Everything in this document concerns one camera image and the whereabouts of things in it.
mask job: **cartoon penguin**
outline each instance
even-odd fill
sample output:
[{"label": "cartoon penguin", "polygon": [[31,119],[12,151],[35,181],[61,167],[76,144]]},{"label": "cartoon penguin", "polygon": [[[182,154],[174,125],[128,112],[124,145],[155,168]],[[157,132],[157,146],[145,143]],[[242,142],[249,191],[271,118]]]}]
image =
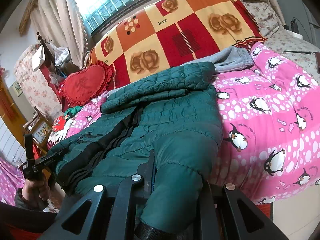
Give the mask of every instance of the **cartoon penguin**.
[{"label": "cartoon penguin", "polygon": [[258,110],[258,111],[262,111],[266,114],[266,111],[270,111],[269,106],[267,105],[266,101],[264,98],[256,98],[253,97],[252,100],[250,101],[249,105]]},{"label": "cartoon penguin", "polygon": [[241,84],[248,84],[250,79],[248,77],[243,77],[243,78],[237,78],[236,81]]},{"label": "cartoon penguin", "polygon": [[264,170],[267,171],[270,176],[273,176],[273,173],[277,171],[283,171],[285,150],[282,148],[281,151],[273,154],[275,151],[276,150],[272,151],[264,163]]},{"label": "cartoon penguin", "polygon": [[297,86],[300,87],[300,88],[310,88],[310,85],[308,83],[308,81],[306,80],[306,78],[302,75],[300,76],[297,76],[296,77],[296,80],[297,80]]},{"label": "cartoon penguin", "polygon": [[276,196],[273,196],[272,198],[264,198],[261,201],[259,201],[260,204],[269,204],[276,200]]},{"label": "cartoon penguin", "polygon": [[227,92],[221,92],[219,89],[218,89],[218,92],[217,92],[217,98],[220,98],[222,100],[225,100],[225,99],[228,99],[230,97],[230,94],[227,93]]},{"label": "cartoon penguin", "polygon": [[237,149],[237,152],[246,149],[248,145],[248,140],[242,133],[240,133],[236,127],[231,124],[233,130],[229,132],[228,138],[224,138],[225,141],[231,142],[231,144]]},{"label": "cartoon penguin", "polygon": [[299,186],[302,186],[306,184],[310,179],[310,175],[306,173],[306,169],[303,168],[303,174],[299,177],[298,181],[293,184],[298,184]]},{"label": "cartoon penguin", "polygon": [[271,86],[268,86],[269,88],[273,88],[274,90],[281,91],[281,87],[278,87],[276,84],[272,84]]},{"label": "cartoon penguin", "polygon": [[258,48],[258,47],[255,48],[253,53],[252,53],[252,57],[255,57],[255,56],[259,55],[261,51],[262,50],[260,48]]},{"label": "cartoon penguin", "polygon": [[303,131],[307,126],[306,119],[301,117],[298,113],[296,113],[296,116],[297,116],[297,121],[294,123],[296,123],[299,126],[300,131]]},{"label": "cartoon penguin", "polygon": [[279,60],[276,57],[272,57],[268,60],[269,68],[274,68],[275,66],[278,66],[281,63],[281,60]]}]

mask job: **hand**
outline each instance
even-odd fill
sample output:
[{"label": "hand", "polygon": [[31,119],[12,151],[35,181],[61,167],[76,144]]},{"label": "hand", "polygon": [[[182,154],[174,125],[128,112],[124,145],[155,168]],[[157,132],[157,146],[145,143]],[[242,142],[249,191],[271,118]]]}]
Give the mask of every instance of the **hand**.
[{"label": "hand", "polygon": [[50,196],[50,188],[44,174],[42,174],[41,180],[26,179],[26,182],[23,186],[22,197],[27,200],[28,204],[32,207],[38,206],[34,191],[35,189],[39,190],[39,198],[41,198],[42,200],[48,200]]}]

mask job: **heart-shaped pillow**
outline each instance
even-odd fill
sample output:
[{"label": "heart-shaped pillow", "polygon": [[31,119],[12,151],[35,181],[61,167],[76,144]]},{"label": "heart-shaped pillow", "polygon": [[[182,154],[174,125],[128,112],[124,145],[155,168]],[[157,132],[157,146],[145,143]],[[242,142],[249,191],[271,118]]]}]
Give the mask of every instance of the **heart-shaped pillow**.
[{"label": "heart-shaped pillow", "polygon": [[60,84],[59,92],[67,98],[70,106],[83,106],[103,92],[112,77],[112,69],[104,62],[91,65],[69,75]]}]

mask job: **green cloth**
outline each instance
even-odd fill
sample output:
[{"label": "green cloth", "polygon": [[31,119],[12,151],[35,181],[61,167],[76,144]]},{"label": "green cloth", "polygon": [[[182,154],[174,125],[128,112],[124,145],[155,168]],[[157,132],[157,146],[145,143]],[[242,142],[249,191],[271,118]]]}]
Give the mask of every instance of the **green cloth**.
[{"label": "green cloth", "polygon": [[72,118],[82,109],[82,107],[83,106],[70,107],[64,112],[63,115],[68,115],[69,118]]},{"label": "green cloth", "polygon": [[95,123],[51,148],[48,154],[64,147],[69,150],[56,165],[56,173],[89,144],[78,143],[80,136],[88,132],[105,135],[139,102],[148,102],[132,136],[111,150],[91,177],[78,183],[76,192],[85,194],[97,184],[103,184],[107,190],[118,185],[135,174],[154,149],[157,168],[154,191],[140,219],[165,232],[184,230],[195,218],[202,181],[211,174],[222,141],[216,90],[209,83],[214,70],[211,62],[178,66],[111,94]]}]

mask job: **pink fish print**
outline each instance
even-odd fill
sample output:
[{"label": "pink fish print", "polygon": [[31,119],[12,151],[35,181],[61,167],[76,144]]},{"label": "pink fish print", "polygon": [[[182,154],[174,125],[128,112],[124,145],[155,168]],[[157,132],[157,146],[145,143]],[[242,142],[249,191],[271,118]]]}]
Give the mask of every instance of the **pink fish print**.
[{"label": "pink fish print", "polygon": [[288,129],[288,131],[291,133],[291,131],[292,131],[293,128],[294,128],[293,123],[289,124],[289,129]]}]

